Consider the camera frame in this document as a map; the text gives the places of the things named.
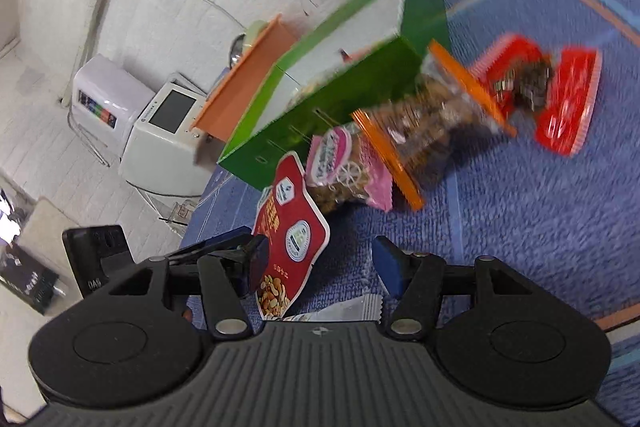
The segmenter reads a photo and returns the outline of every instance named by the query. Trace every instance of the blue tablecloth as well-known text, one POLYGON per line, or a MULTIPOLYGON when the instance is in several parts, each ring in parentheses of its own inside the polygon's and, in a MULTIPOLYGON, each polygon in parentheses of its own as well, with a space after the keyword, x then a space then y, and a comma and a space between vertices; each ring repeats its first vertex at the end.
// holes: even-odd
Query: blue tablecloth
MULTIPOLYGON (((452 48, 465 64, 504 32, 525 34, 550 50, 566 44, 601 49, 602 77, 585 146, 574 158, 554 155, 532 139, 534 123, 516 117, 517 139, 462 142, 422 211, 409 211, 398 194, 389 214, 345 206, 328 217, 331 241, 291 312, 382 293, 370 260, 370 240, 378 234, 453 264, 495 255, 589 317, 640 302, 640 0, 446 1, 452 48)), ((184 244, 251 227, 258 195, 216 170, 184 244)), ((201 322, 197 302, 191 304, 201 322)), ((255 303, 246 305, 255 320, 255 303)), ((449 299, 444 315, 462 306, 449 299)), ((608 378, 617 383, 604 386, 599 399, 634 425, 640 421, 640 361, 618 374, 622 380, 608 378), (621 381, 636 391, 635 399, 617 391, 621 381)))

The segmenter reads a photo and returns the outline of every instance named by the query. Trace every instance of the snack bag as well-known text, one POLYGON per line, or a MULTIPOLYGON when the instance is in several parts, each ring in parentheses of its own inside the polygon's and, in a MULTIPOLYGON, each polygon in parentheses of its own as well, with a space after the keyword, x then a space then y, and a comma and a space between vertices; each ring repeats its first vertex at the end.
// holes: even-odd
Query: snack bag
POLYGON ((521 35, 501 36, 469 68, 507 118, 515 106, 532 111, 545 107, 547 84, 553 77, 549 55, 521 35))
POLYGON ((536 141, 563 156, 584 144, 598 92, 602 56, 596 50, 564 48, 540 114, 536 141))
POLYGON ((282 157, 273 186, 262 192, 252 233, 269 239, 269 263, 255 294, 260 315, 263 320, 280 319, 329 243, 329 225, 306 191, 295 152, 282 157))
POLYGON ((380 321, 382 317, 382 295, 366 293, 363 296, 336 302, 319 312, 303 313, 284 318, 290 322, 362 322, 380 321))
POLYGON ((361 201, 385 212, 392 207, 393 178, 353 123, 313 137, 305 180, 323 214, 345 201, 361 201))
POLYGON ((415 95, 352 115, 413 210, 424 206, 416 174, 440 178, 454 128, 502 127, 515 136, 515 129, 471 74, 437 42, 431 41, 429 49, 415 95))

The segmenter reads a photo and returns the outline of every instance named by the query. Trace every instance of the plastic bag of nuts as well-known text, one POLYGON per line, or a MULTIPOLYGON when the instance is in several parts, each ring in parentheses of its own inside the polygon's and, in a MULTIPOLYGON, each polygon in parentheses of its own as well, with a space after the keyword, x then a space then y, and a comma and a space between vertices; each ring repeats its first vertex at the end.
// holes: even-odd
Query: plastic bag of nuts
POLYGON ((545 107, 554 76, 551 56, 530 39, 504 34, 471 65, 469 72, 508 117, 516 106, 531 112, 545 107))
POLYGON ((305 287, 311 269, 329 242, 329 225, 306 190, 295 152, 276 167, 273 186, 258 202, 253 234, 269 239, 269 261, 255 293, 264 320, 281 319, 305 287))
POLYGON ((260 283, 259 294, 258 304, 260 304, 260 309, 267 320, 282 317, 289 307, 287 288, 279 277, 264 275, 260 283))
POLYGON ((391 174, 354 123, 313 137, 305 180, 324 215, 345 201, 360 201, 385 212, 392 207, 391 174))
POLYGON ((452 130, 484 126, 494 132, 503 128, 515 136, 514 128, 471 74, 437 42, 431 41, 429 49, 415 94, 352 115, 413 210, 424 206, 416 174, 420 172, 421 179, 440 178, 452 130))

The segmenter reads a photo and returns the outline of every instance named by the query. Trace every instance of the white appliance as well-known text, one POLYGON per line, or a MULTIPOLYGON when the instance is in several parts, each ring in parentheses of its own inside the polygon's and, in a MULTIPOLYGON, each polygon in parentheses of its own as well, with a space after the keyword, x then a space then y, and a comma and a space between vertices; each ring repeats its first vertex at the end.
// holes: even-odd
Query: white appliance
POLYGON ((154 94, 101 55, 78 71, 72 95, 75 123, 121 158, 118 172, 130 185, 169 211, 197 201, 223 146, 189 129, 204 105, 203 95, 172 83, 154 94))
POLYGON ((133 125, 154 92, 102 55, 76 73, 71 114, 107 150, 121 157, 133 125))
POLYGON ((204 103, 204 96, 164 84, 133 126, 120 175, 168 206, 197 200, 220 154, 207 133, 189 129, 204 103))

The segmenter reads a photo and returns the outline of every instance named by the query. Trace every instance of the pink snack package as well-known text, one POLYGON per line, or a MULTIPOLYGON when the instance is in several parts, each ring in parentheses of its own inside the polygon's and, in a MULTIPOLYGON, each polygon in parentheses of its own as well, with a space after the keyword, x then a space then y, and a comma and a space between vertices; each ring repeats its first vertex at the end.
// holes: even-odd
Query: pink snack package
POLYGON ((345 201, 361 201, 384 212, 392 208, 391 173, 352 123, 313 137, 305 181, 323 214, 345 201))

